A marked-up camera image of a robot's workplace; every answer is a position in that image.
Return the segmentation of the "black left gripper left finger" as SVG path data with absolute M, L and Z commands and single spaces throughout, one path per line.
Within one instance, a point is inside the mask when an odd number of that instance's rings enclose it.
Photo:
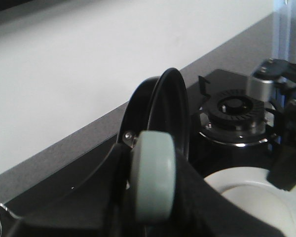
M 25 216 L 9 237 L 108 237 L 126 186 L 128 146 L 116 143 L 101 165 L 64 197 Z

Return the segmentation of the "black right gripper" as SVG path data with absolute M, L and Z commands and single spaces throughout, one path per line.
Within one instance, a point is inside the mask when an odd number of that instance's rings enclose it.
M 282 94 L 296 90 L 296 64 L 282 59 L 269 58 L 254 69 L 247 79 L 246 95 L 267 102 L 273 89 Z M 271 110 L 274 114 L 274 131 L 281 137 L 275 145 L 275 162 L 267 180 L 275 187 L 290 191 L 296 186 L 296 100 L 286 104 L 282 112 Z

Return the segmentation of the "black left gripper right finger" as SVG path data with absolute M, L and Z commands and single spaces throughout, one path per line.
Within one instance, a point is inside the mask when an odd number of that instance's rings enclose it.
M 176 189 L 170 219 L 150 237 L 282 237 L 277 228 L 251 216 L 211 188 L 176 150 Z

